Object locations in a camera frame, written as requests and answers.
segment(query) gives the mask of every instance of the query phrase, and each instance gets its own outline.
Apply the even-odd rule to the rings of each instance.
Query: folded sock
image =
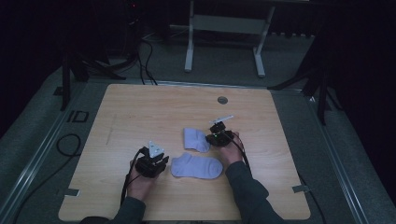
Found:
[[[209,157],[195,157],[190,153],[183,153],[179,158],[172,159],[171,173],[174,176],[214,179],[222,172],[219,160]]]
[[[207,152],[210,144],[206,141],[206,135],[202,131],[193,128],[184,128],[184,148]]]

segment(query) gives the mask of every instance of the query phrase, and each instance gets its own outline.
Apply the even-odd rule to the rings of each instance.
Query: hand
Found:
[[[129,176],[129,184],[127,188],[127,196],[136,198],[137,200],[144,201],[147,196],[149,196],[149,192],[155,184],[155,180],[157,180],[158,176],[155,178],[148,178],[140,175],[135,168],[132,169],[131,175]]]
[[[239,133],[233,133],[234,138],[233,140],[235,143],[243,148],[241,139],[239,139]],[[242,160],[242,153],[239,150],[239,148],[231,142],[225,147],[220,147],[219,151],[221,153],[221,157],[223,158],[223,161],[226,163],[226,166],[229,166],[233,164],[236,161],[241,161]]]

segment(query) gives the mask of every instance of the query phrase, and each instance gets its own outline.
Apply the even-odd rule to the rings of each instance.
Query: table top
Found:
[[[228,103],[218,102],[220,96]],[[146,199],[144,220],[238,220],[232,189],[223,173],[216,179],[174,177],[172,158],[193,156],[220,160],[219,152],[185,149],[183,128],[210,134],[210,120],[224,121],[226,130],[239,132],[253,177],[269,191],[268,201],[285,219],[307,219],[310,211],[290,154],[271,93],[222,87],[109,85],[70,183],[77,197],[66,196],[62,220],[113,218],[129,162],[141,147],[155,142],[170,157]]]

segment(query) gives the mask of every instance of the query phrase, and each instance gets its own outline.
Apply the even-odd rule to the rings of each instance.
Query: round hole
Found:
[[[225,97],[225,96],[220,96],[220,97],[218,98],[218,102],[219,102],[219,104],[225,105],[225,104],[228,103],[228,99],[227,99],[227,97]]]

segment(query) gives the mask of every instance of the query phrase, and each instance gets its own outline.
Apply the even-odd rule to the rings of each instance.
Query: tape strip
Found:
[[[303,191],[304,193],[307,193],[309,191],[311,191],[311,189],[307,186],[307,185],[299,185],[299,186],[294,186],[292,187],[294,193],[298,193]]]
[[[64,196],[78,197],[78,195],[79,195],[79,189],[66,189],[64,191]]]

